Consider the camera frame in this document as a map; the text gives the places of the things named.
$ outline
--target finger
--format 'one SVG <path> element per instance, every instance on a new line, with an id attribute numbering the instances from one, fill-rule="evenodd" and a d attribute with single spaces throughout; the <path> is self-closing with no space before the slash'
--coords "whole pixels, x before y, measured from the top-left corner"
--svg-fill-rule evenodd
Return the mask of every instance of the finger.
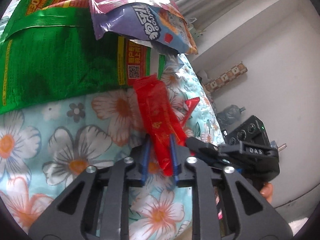
<path id="1" fill-rule="evenodd" d="M 269 202 L 269 204 L 271 204 L 272 202 L 272 196 L 267 198 L 267 201 Z"/>
<path id="2" fill-rule="evenodd" d="M 273 195 L 273 185 L 271 183 L 265 183 L 260 194 L 264 196 L 266 199 L 272 197 Z"/>

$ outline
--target bed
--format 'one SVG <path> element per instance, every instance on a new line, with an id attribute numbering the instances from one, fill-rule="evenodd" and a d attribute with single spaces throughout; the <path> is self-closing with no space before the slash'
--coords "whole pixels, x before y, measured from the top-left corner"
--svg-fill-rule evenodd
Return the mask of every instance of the bed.
<path id="1" fill-rule="evenodd" d="M 200 97 L 183 129 L 188 136 L 223 144 L 210 101 L 185 55 L 181 54 L 180 60 L 182 68 L 174 71 L 169 67 L 161 77 L 172 109 L 181 120 L 187 112 L 185 100 Z M 141 145 L 144 135 L 133 89 L 69 98 L 3 114 L 0 197 L 28 232 L 45 208 L 88 165 L 113 165 Z M 146 185 L 130 189 L 130 240 L 174 239 L 192 220 L 191 188 L 176 188 L 172 178 L 163 175 L 153 150 L 148 171 Z"/>

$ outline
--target green snack bag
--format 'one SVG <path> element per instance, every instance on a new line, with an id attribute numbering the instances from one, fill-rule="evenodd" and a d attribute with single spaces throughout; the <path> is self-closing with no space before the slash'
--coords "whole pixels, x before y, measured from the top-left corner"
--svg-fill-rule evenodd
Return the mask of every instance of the green snack bag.
<path id="1" fill-rule="evenodd" d="M 21 0 L 0 38 L 0 114 L 132 86 L 164 64 L 116 33 L 96 41 L 89 0 Z"/>

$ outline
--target red candy wrapper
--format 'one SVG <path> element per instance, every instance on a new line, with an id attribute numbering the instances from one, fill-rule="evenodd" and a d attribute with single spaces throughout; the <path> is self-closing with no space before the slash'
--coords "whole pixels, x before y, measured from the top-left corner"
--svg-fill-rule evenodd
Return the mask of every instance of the red candy wrapper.
<path id="1" fill-rule="evenodd" d="M 175 134 L 177 143 L 184 145 L 187 136 L 173 112 L 165 84 L 155 75 L 141 78 L 133 84 L 143 124 L 150 134 L 160 167 L 166 176 L 172 175 L 169 135 Z"/>
<path id="2" fill-rule="evenodd" d="M 188 107 L 188 112 L 187 112 L 186 116 L 180 122 L 182 127 L 185 126 L 186 122 L 188 121 L 189 117 L 191 116 L 191 113 L 196 108 L 196 106 L 199 102 L 200 102 L 200 97 L 191 98 L 191 99 L 188 99 L 185 101 L 186 106 Z"/>

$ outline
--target metal screw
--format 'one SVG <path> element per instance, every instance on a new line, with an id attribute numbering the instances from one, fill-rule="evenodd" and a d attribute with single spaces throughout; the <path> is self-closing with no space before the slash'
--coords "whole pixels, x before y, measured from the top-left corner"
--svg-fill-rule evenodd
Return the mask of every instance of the metal screw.
<path id="1" fill-rule="evenodd" d="M 187 163 L 190 163 L 190 164 L 196 163 L 197 161 L 198 159 L 193 156 L 187 158 Z"/>
<path id="2" fill-rule="evenodd" d="M 132 157 L 125 157 L 123 159 L 124 163 L 126 164 L 130 164 L 130 163 L 133 163 L 133 158 Z"/>
<path id="3" fill-rule="evenodd" d="M 223 170 L 224 170 L 225 173 L 229 173 L 229 174 L 235 172 L 235 168 L 231 167 L 231 166 L 226 166 L 226 167 L 223 168 Z"/>
<path id="4" fill-rule="evenodd" d="M 279 146 L 279 147 L 278 147 L 278 152 L 281 152 L 282 150 L 286 149 L 286 147 L 287 147 L 287 144 L 286 144 L 286 143 L 283 144 L 283 145 L 281 145 L 281 146 Z"/>
<path id="5" fill-rule="evenodd" d="M 85 171 L 86 171 L 87 173 L 94 173 L 94 172 L 97 171 L 97 167 L 95 167 L 95 166 L 88 166 L 88 167 L 85 169 Z"/>

